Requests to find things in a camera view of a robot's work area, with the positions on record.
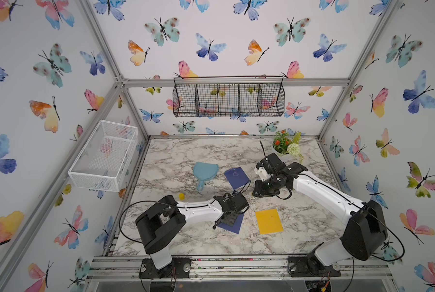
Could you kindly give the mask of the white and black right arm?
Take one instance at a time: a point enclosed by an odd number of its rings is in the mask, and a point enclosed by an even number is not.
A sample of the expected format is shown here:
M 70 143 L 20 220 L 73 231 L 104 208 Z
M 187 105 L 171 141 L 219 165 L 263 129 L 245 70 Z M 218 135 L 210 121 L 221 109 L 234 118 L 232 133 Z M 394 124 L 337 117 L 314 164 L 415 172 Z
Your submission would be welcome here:
M 330 211 L 345 226 L 343 234 L 312 250 L 307 260 L 319 270 L 341 260 L 368 260 L 389 236 L 382 207 L 364 202 L 330 186 L 300 163 L 289 165 L 272 153 L 256 164 L 253 196 L 276 197 L 282 189 L 298 192 Z

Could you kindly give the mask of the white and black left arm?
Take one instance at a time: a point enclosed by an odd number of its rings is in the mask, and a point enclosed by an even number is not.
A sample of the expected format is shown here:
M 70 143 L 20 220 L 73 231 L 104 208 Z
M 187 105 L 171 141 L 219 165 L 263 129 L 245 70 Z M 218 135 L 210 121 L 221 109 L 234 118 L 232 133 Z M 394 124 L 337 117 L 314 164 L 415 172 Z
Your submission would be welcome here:
M 163 270 L 172 266 L 169 244 L 185 226 L 201 222 L 213 222 L 213 228 L 221 223 L 231 226 L 249 207 L 237 191 L 194 203 L 178 202 L 168 195 L 137 217 L 135 225 L 154 267 Z

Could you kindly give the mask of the yellow envelope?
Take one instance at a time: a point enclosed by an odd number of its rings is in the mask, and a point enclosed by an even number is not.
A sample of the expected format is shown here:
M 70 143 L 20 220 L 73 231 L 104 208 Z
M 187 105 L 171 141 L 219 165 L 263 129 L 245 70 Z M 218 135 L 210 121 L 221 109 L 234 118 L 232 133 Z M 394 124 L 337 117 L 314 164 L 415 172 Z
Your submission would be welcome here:
M 278 211 L 276 209 L 255 212 L 260 234 L 273 234 L 283 231 Z

